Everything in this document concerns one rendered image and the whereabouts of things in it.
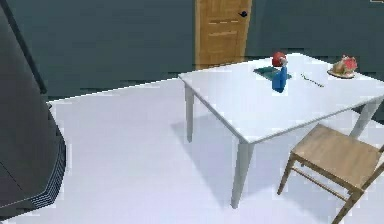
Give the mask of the dark green cloth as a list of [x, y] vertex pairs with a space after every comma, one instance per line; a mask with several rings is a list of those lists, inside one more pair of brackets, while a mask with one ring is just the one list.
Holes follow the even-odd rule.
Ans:
[[291, 75], [288, 73], [286, 67], [275, 68], [272, 66], [267, 66], [267, 67], [256, 68], [254, 72], [270, 81], [272, 81], [273, 79], [282, 78], [283, 72], [286, 72], [285, 77], [287, 79], [291, 78]]

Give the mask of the wooden room door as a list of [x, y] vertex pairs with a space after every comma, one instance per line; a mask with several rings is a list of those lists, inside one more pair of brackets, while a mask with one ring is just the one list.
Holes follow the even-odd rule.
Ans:
[[196, 70], [244, 60], [251, 6], [252, 0], [195, 0]]

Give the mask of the white table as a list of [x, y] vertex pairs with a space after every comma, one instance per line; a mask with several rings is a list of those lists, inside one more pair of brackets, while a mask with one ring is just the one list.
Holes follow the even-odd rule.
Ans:
[[[362, 106], [350, 135], [357, 138], [384, 101], [384, 81], [355, 73], [340, 79], [327, 73], [330, 63], [300, 54], [287, 56], [291, 78], [278, 93], [256, 74], [270, 58], [181, 73], [185, 87], [186, 138], [192, 139], [193, 104], [199, 99], [238, 140], [231, 206], [237, 208], [254, 146], [275, 136]], [[300, 74], [324, 85], [318, 87]]]

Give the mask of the blue spray bottle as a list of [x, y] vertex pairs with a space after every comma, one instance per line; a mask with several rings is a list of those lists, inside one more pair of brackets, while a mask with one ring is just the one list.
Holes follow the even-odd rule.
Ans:
[[272, 89], [279, 93], [282, 93], [285, 89], [287, 80], [287, 63], [288, 60], [285, 57], [280, 57], [278, 61], [274, 63], [274, 66], [280, 67], [281, 70], [273, 77]]

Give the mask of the red tomato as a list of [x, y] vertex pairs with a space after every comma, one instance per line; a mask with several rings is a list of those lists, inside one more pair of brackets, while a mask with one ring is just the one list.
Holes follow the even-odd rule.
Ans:
[[282, 52], [275, 52], [272, 56], [272, 65], [274, 67], [281, 67], [283, 62], [282, 59], [286, 58], [286, 55]]

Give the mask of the thin dark utensil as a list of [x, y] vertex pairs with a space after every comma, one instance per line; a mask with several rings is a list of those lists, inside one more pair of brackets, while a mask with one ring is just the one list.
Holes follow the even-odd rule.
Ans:
[[301, 76], [304, 80], [309, 81], [309, 82], [312, 82], [312, 83], [314, 83], [315, 85], [317, 85], [317, 86], [320, 87], [320, 88], [323, 88], [323, 87], [324, 87], [323, 84], [321, 84], [321, 83], [319, 83], [319, 82], [317, 82], [317, 81], [311, 79], [309, 76], [307, 76], [307, 75], [305, 75], [305, 74], [300, 74], [300, 76]]

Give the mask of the wooden chair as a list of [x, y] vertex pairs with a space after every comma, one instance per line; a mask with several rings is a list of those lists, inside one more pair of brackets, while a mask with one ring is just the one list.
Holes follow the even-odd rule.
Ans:
[[[282, 193], [290, 172], [294, 171], [345, 202], [331, 222], [331, 224], [339, 224], [367, 188], [384, 172], [384, 161], [379, 162], [383, 155], [384, 144], [376, 148], [332, 128], [317, 124], [291, 150], [277, 194]], [[296, 162], [347, 189], [349, 197], [346, 198], [317, 181], [296, 167]]]

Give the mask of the plate with pink food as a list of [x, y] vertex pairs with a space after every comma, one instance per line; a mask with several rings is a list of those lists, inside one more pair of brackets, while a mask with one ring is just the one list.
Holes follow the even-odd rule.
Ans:
[[338, 78], [351, 79], [354, 77], [357, 67], [357, 61], [354, 57], [343, 55], [341, 60], [336, 62], [327, 73]]

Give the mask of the dark grey fridge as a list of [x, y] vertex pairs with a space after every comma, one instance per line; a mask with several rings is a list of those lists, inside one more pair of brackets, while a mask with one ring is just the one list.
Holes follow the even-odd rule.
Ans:
[[7, 3], [0, 0], [0, 221], [53, 204], [66, 145], [46, 88]]

